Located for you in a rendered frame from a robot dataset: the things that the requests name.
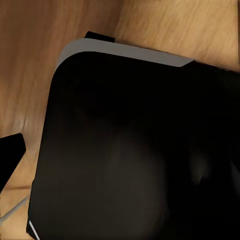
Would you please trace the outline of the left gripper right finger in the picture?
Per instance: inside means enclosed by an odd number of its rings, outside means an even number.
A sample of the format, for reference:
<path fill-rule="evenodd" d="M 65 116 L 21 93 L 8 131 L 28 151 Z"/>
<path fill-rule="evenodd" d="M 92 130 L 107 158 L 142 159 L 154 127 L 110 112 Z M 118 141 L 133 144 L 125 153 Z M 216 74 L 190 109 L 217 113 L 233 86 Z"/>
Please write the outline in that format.
<path fill-rule="evenodd" d="M 228 133 L 224 151 L 240 173 L 240 135 L 235 133 Z"/>

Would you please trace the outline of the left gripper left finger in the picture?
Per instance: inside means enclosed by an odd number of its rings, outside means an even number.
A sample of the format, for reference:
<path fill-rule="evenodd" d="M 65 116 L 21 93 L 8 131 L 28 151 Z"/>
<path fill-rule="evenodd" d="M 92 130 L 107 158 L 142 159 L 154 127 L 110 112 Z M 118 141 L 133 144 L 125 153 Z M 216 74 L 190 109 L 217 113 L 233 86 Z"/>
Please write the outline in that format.
<path fill-rule="evenodd" d="M 0 194 L 26 152 L 21 133 L 0 138 Z"/>

